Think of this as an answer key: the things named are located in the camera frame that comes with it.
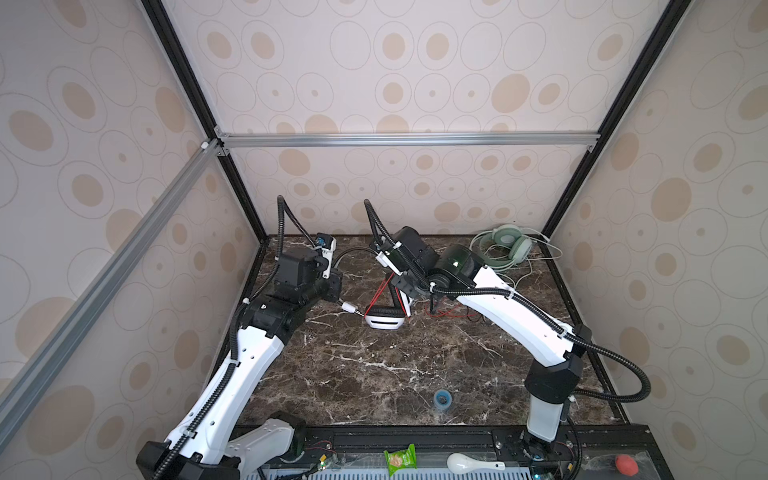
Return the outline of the white black headphones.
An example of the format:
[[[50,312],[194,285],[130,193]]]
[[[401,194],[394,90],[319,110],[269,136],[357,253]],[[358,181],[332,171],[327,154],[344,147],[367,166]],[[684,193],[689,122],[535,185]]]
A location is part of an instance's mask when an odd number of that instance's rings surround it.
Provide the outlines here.
[[[377,305],[376,302],[385,292],[389,291],[393,299],[392,306]],[[412,314],[413,300],[394,285],[394,275],[386,277],[379,285],[372,300],[365,309],[359,309],[349,302],[340,303],[342,310],[361,316],[373,329],[397,330]]]

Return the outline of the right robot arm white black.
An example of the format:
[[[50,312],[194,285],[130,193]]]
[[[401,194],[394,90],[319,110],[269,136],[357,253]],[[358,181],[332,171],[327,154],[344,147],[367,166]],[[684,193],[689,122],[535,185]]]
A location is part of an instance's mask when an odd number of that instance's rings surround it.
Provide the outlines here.
[[[518,293],[470,248],[453,245],[437,253],[411,227],[391,234],[369,200],[363,202],[373,234],[377,261],[389,269],[389,283],[398,294],[395,305],[407,311],[413,300],[454,300],[491,320],[533,357],[524,386],[529,393],[526,430],[529,438],[551,443],[566,420],[574,396],[617,403],[646,399],[652,390],[648,375],[624,356],[594,344],[587,330],[555,319]],[[640,388],[632,394],[582,389],[584,353],[609,358],[632,372]]]

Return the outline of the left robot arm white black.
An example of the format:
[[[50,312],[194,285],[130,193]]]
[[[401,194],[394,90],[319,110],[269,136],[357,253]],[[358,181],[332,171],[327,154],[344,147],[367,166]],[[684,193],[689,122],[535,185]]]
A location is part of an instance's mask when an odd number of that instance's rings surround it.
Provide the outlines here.
[[[303,454],[305,423],[276,413],[239,437],[232,432],[255,388],[309,311],[340,299],[342,277],[333,268],[335,239],[309,236],[308,245],[284,246],[285,223],[298,220],[277,199],[276,263],[265,283],[237,307],[228,332],[230,351],[184,419],[163,441],[147,442],[136,464],[146,479],[244,479],[275,458]]]

